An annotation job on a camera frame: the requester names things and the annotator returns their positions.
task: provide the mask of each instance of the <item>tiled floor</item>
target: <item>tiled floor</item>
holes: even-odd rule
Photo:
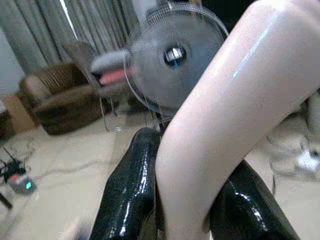
[[[150,126],[151,116],[147,115]],[[116,118],[108,115],[108,126],[126,125],[120,133],[106,132],[102,119],[75,132],[62,136],[48,136],[40,127],[13,138],[7,146],[26,150],[26,143],[36,149],[26,163],[30,176],[37,179],[48,170],[72,169],[96,162],[73,173],[56,172],[36,180],[38,190],[31,195],[13,193],[6,185],[0,191],[13,202],[7,211],[0,205],[0,239],[4,240],[57,240],[75,221],[86,216],[93,223],[98,211],[106,180],[128,148],[135,132],[146,126],[144,113]],[[278,126],[273,136],[288,138],[292,132],[305,132],[306,124],[300,118]],[[269,161],[278,149],[262,139],[245,158],[272,189],[273,173]],[[8,159],[4,152],[0,157]],[[303,240],[318,239],[317,215],[320,209],[320,184],[287,179],[276,179],[276,200]]]

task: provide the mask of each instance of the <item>gray chair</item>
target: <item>gray chair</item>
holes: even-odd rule
[[[98,56],[98,54],[90,44],[86,42],[77,41],[64,44],[63,49],[69,55],[71,60],[77,65],[82,74],[88,80],[89,84],[95,90],[96,94],[99,96],[101,114],[103,117],[105,129],[107,131],[109,131],[109,128],[107,127],[102,98],[107,99],[107,101],[111,104],[112,112],[117,117],[121,117],[123,115],[127,115],[133,112],[132,110],[118,113],[115,111],[115,102],[119,98],[121,98],[124,95],[133,97],[133,94],[129,88],[127,81],[118,81],[108,85],[101,85],[99,83],[98,76],[95,76],[91,73],[91,64],[93,60]],[[117,126],[111,131],[119,132],[124,130],[125,128],[125,126]]]

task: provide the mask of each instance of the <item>gray curtain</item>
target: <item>gray curtain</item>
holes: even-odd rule
[[[66,60],[75,40],[59,0],[0,0],[0,24],[26,74]]]
[[[79,41],[98,53],[123,48],[138,20],[132,0],[64,0]]]

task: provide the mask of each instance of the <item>fan center hub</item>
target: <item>fan center hub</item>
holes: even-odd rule
[[[168,66],[177,68],[186,60],[187,52],[182,46],[173,46],[164,52],[163,58]]]

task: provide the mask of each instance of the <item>black latex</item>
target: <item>black latex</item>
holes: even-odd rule
[[[298,240],[295,230],[258,174],[242,161],[210,211],[214,240]]]
[[[141,235],[156,239],[155,160],[159,144],[160,136],[151,128],[134,135],[106,183],[91,240],[136,240]]]

